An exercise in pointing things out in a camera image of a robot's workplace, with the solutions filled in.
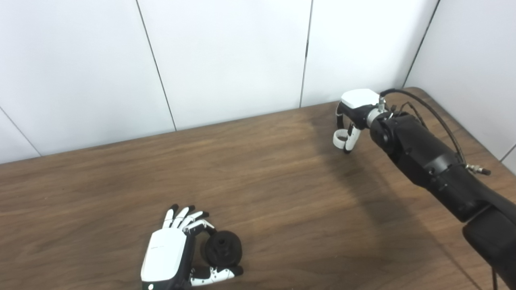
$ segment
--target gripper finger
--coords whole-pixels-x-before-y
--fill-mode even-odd
[[[179,209],[177,204],[173,204],[170,209],[167,211],[165,215],[165,221],[163,222],[163,229],[169,228],[172,224],[172,220],[174,219],[174,213],[176,213]]]
[[[243,273],[244,269],[240,266],[229,268],[195,268],[195,272],[190,278],[190,283],[193,287],[208,285],[240,276]]]
[[[187,206],[185,207],[184,209],[182,209],[178,215],[175,216],[174,220],[172,221],[172,225],[170,226],[171,228],[177,228],[179,227],[179,225],[181,224],[181,222],[183,221],[183,219],[186,217],[186,215],[188,215],[189,212],[195,210],[195,206],[191,205],[191,206]]]
[[[183,232],[185,232],[186,234],[192,235],[192,236],[196,236],[199,233],[201,233],[203,230],[206,230],[208,232],[208,234],[210,234],[210,235],[217,232],[217,230],[215,230],[215,227],[211,223],[207,222],[204,219],[200,219],[198,221],[195,221],[195,222],[185,226],[183,229]]]
[[[196,221],[199,218],[206,218],[209,217],[208,212],[196,212],[191,215],[186,216],[181,224],[179,225],[178,229],[182,230],[187,225],[191,224],[192,222]]]

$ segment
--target robot finger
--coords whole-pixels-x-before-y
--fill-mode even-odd
[[[174,213],[176,213],[179,209],[179,205],[176,203],[173,204],[170,209],[167,211],[167,214],[165,215],[165,221],[163,222],[163,229],[169,228],[172,224],[172,220],[174,219]]]
[[[182,209],[178,215],[175,216],[174,220],[172,221],[171,228],[177,228],[183,221],[183,219],[188,215],[189,212],[195,210],[195,206],[187,206],[184,209]]]
[[[206,217],[209,217],[209,213],[208,212],[196,212],[196,213],[193,213],[191,215],[188,215],[188,216],[186,216],[183,219],[183,221],[179,225],[178,229],[182,230],[184,227],[186,227],[187,225],[189,225],[192,222],[196,221],[197,219],[206,218]]]
[[[204,219],[195,221],[183,228],[183,232],[185,232],[187,235],[192,236],[197,236],[203,230],[206,230],[210,235],[213,235],[217,232],[217,230],[215,230],[215,227],[211,223],[205,221]]]
[[[346,141],[346,144],[344,146],[344,153],[351,153],[351,150],[353,150],[354,145],[357,143],[358,138],[360,137],[360,130],[355,127],[354,124],[349,126],[348,129],[348,140]]]
[[[208,269],[196,268],[195,270],[190,278],[193,287],[221,282],[244,273],[244,269],[240,266],[218,269],[212,267]]]

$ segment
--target black plastic part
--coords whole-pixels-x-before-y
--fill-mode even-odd
[[[207,218],[207,217],[209,217],[209,212],[202,212],[202,214],[199,217],[197,217],[197,220]]]
[[[188,289],[190,286],[190,270],[192,269],[194,253],[195,237],[186,236],[185,250],[183,251],[180,267],[178,269],[178,273],[176,274],[176,277],[181,278],[181,280],[178,280],[176,284],[172,286],[172,289]]]
[[[242,244],[234,233],[220,231],[206,241],[204,255],[212,267],[236,267],[242,259]]]
[[[344,115],[342,113],[337,114],[337,128],[344,129]]]
[[[204,225],[200,224],[200,225],[196,226],[195,228],[191,228],[190,231],[187,232],[187,235],[197,236],[198,234],[202,233],[203,231],[206,231],[209,235],[213,235],[217,232],[216,229],[205,228]]]
[[[351,136],[351,133],[353,132],[354,127],[355,127],[355,125],[351,122],[349,125],[349,128],[348,128],[348,138],[349,138],[349,136]],[[346,154],[351,153],[351,150],[347,150],[345,145],[344,145],[344,147],[342,147],[342,151],[344,151],[344,153],[346,153]]]
[[[174,214],[176,215],[178,210],[179,210],[179,205],[177,203],[173,204],[171,207],[170,207],[171,210],[174,211]]]
[[[376,107],[376,105],[365,105],[351,109],[344,103],[340,102],[337,107],[337,114],[346,115],[355,124],[356,128],[364,130],[367,128],[367,116],[369,116],[369,113]]]
[[[186,213],[186,215],[189,215],[193,211],[195,211],[195,205],[189,205],[188,206],[188,213]]]
[[[470,221],[462,233],[509,289],[516,289],[516,225],[490,207]]]
[[[208,279],[211,276],[212,272],[209,267],[194,267],[194,273],[192,278],[195,279]]]
[[[457,154],[413,116],[389,115],[372,122],[373,141],[410,181],[432,193],[458,220],[471,220],[464,237],[516,290],[516,205],[469,173]]]

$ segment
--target robotic hand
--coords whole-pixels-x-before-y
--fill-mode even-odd
[[[408,95],[427,107],[446,129],[457,152],[435,137],[421,118],[396,111],[395,106],[386,110],[384,97],[391,92]],[[412,183],[427,189],[466,223],[462,230],[465,239],[509,289],[516,290],[516,205],[471,174],[489,175],[490,171],[465,163],[455,137],[428,104],[402,90],[380,94],[368,89],[352,90],[342,95],[336,116],[339,130],[333,136],[335,146],[350,153],[360,131],[368,128],[371,139]],[[351,120],[348,130],[344,129],[344,116]]]
[[[237,264],[241,259],[238,237],[227,231],[217,232],[204,220],[207,212],[191,213],[194,206],[174,204],[167,211],[163,227],[155,231],[147,247],[141,268],[143,290],[190,289],[224,281],[244,273]],[[210,238],[205,253],[210,267],[192,268],[196,236],[206,231]]]

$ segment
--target white robotic hand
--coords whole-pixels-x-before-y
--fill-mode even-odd
[[[345,92],[335,112],[338,130],[333,134],[333,144],[344,150],[344,153],[350,153],[360,136],[360,132],[384,111],[383,98],[369,89]],[[344,128],[344,116],[355,120],[355,122],[350,122],[348,128]]]
[[[212,237],[217,232],[213,225],[203,219],[209,214],[191,214],[194,209],[194,206],[189,206],[178,213],[179,206],[174,204],[167,211],[163,227],[152,234],[141,268],[143,290],[189,289],[191,286],[220,282],[243,273],[242,268],[236,264],[231,267],[212,265],[192,268],[195,236],[204,230]]]

